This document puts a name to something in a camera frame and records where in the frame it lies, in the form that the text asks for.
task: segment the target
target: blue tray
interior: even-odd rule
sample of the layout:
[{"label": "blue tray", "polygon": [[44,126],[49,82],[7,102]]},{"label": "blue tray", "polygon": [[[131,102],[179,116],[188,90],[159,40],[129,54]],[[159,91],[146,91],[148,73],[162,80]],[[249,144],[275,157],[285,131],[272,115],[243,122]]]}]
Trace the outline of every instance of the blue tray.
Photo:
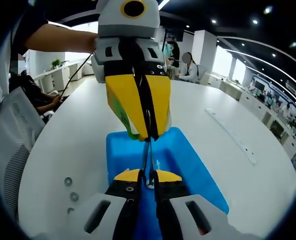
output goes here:
[{"label": "blue tray", "polygon": [[[126,169],[141,169],[143,166],[144,143],[131,140],[128,133],[115,132],[107,136],[108,180]],[[186,137],[176,127],[172,127],[160,139],[152,143],[154,167],[182,177],[192,195],[199,194],[228,214],[229,207],[205,165],[194,151]],[[150,162],[146,176],[149,176]],[[162,240],[154,190],[142,183],[139,219],[135,232],[136,240]]]}]

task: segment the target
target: white pillar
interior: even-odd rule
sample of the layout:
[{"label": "white pillar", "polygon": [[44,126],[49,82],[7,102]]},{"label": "white pillar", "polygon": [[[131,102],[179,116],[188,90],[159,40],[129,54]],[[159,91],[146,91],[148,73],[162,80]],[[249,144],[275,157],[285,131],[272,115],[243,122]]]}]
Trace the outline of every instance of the white pillar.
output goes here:
[{"label": "white pillar", "polygon": [[[195,31],[192,45],[192,56],[197,65],[212,72],[214,58],[217,50],[217,37],[206,30]],[[202,78],[202,83],[207,84],[209,76]]]},{"label": "white pillar", "polygon": [[232,77],[233,77],[234,69],[236,67],[236,62],[237,62],[237,59],[233,57],[232,62],[231,62],[231,66],[230,66],[230,72],[229,72],[229,78],[231,80],[232,80]]}]

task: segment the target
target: person's arm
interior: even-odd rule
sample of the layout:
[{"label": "person's arm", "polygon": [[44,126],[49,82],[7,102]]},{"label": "person's arm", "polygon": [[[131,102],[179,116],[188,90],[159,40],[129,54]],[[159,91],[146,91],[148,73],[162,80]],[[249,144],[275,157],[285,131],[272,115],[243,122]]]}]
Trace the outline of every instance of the person's arm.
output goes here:
[{"label": "person's arm", "polygon": [[169,60],[167,57],[165,57],[165,59],[166,59],[166,65],[167,65],[167,66],[170,66],[170,65],[171,65],[170,60]]},{"label": "person's arm", "polygon": [[29,6],[14,32],[12,54],[27,49],[43,52],[93,53],[97,34],[48,24],[43,9]]},{"label": "person's arm", "polygon": [[47,94],[45,92],[42,93],[44,96],[50,98],[50,99],[55,99],[57,95],[51,95],[51,94]]},{"label": "person's arm", "polygon": [[179,78],[182,80],[195,81],[198,79],[197,73],[198,73],[198,68],[196,64],[193,64],[191,69],[189,70],[189,76],[180,75]]},{"label": "person's arm", "polygon": [[52,103],[50,103],[48,105],[45,105],[45,106],[39,106],[39,107],[37,107],[37,110],[38,110],[39,114],[44,114],[47,111],[53,110],[60,103],[60,101],[61,101],[60,95],[59,96],[56,96],[52,100]]},{"label": "person's arm", "polygon": [[55,104],[53,104],[53,102],[52,102],[48,105],[37,107],[37,110],[38,110],[39,114],[45,114],[47,111],[51,111],[54,108],[55,108]]},{"label": "person's arm", "polygon": [[51,24],[45,24],[25,42],[28,49],[43,52],[93,53],[96,33],[76,31]]}]

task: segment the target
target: person's hand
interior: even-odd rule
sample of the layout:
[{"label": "person's hand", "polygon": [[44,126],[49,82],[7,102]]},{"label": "person's hand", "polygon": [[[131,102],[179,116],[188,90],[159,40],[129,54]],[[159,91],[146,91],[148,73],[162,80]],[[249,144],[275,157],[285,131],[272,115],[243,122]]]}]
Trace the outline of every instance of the person's hand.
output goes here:
[{"label": "person's hand", "polygon": [[60,96],[60,95],[56,96],[56,97],[52,100],[52,103],[53,103],[55,106],[58,105],[60,102],[61,102],[61,96]]}]

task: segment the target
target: floor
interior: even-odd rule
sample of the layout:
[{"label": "floor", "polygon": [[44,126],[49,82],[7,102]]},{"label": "floor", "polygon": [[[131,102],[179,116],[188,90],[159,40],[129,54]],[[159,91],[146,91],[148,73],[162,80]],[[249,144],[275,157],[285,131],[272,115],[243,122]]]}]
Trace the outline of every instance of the floor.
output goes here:
[{"label": "floor", "polygon": [[83,78],[77,80],[77,81],[71,81],[69,83],[68,88],[66,89],[66,91],[64,92],[63,96],[69,96],[71,95],[75,89],[77,89],[85,80],[87,79],[95,79],[96,77],[94,75],[90,75],[90,76],[84,76]]}]

